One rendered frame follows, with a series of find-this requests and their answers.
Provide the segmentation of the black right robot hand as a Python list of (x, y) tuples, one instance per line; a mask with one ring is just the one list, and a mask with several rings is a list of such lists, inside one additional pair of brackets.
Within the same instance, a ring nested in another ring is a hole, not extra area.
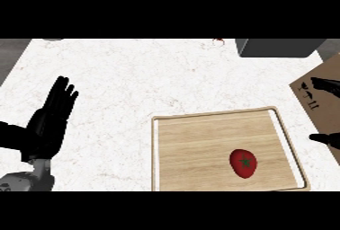
[[(340, 81), (318, 77), (312, 77), (311, 81), (317, 90), (331, 93), (340, 99)], [(340, 132), (333, 134), (311, 134), (309, 139), (340, 150)]]

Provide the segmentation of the wooden tray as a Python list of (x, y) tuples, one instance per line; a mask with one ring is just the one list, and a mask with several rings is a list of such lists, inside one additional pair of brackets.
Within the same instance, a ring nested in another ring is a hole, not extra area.
[[(258, 161), (247, 179), (229, 163), (237, 149), (250, 151)], [(151, 119), (153, 190), (308, 191), (305, 176), (274, 106)]]

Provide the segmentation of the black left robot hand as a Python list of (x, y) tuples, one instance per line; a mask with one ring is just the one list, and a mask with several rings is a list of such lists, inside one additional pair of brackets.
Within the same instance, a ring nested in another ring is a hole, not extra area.
[(70, 78), (59, 76), (27, 127), (0, 121), (0, 147), (20, 150), (23, 162), (51, 159), (59, 152), (77, 96)]

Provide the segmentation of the brown cardboard box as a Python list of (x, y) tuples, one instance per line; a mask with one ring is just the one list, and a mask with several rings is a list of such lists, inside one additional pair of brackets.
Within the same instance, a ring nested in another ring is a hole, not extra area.
[[(340, 53), (290, 84), (318, 133), (333, 134), (340, 132), (340, 99), (331, 93), (314, 88), (312, 77), (340, 81)], [(340, 150), (331, 146), (329, 148), (340, 164)]]

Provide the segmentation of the red tomato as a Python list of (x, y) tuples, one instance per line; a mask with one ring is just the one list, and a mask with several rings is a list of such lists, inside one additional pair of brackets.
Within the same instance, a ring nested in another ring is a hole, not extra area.
[(237, 175), (249, 179), (255, 175), (258, 167), (255, 154), (244, 149), (235, 149), (229, 154), (229, 165)]

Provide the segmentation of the dark grey appliance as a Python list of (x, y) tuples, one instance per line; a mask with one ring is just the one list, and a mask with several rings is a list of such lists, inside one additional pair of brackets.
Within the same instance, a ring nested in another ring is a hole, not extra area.
[(306, 58), (326, 39), (237, 39), (241, 58)]

